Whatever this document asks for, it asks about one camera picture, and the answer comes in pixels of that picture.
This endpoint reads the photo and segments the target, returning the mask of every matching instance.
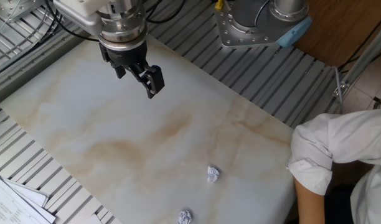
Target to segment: white crumpled paper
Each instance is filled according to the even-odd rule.
[[[214,183],[218,179],[220,172],[216,168],[209,166],[209,168],[207,168],[207,175],[209,176],[207,181]]]
[[[189,224],[192,221],[192,216],[189,211],[182,211],[179,213],[178,224]]]

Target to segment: person's arm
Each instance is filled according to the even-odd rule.
[[[325,224],[324,196],[318,195],[294,178],[297,192],[299,224]]]
[[[300,223],[324,223],[332,162],[381,165],[381,110],[321,114],[293,133],[288,169],[294,176]]]

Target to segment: wooden panel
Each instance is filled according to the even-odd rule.
[[[296,47],[340,66],[381,20],[381,0],[308,0],[313,24]]]

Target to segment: stack of paper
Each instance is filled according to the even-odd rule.
[[[51,224],[55,217],[43,209],[48,195],[0,179],[0,224]]]

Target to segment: white sleeve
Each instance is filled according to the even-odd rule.
[[[320,114],[297,126],[291,151],[288,169],[294,178],[324,195],[332,178],[332,162],[381,165],[381,110]]]

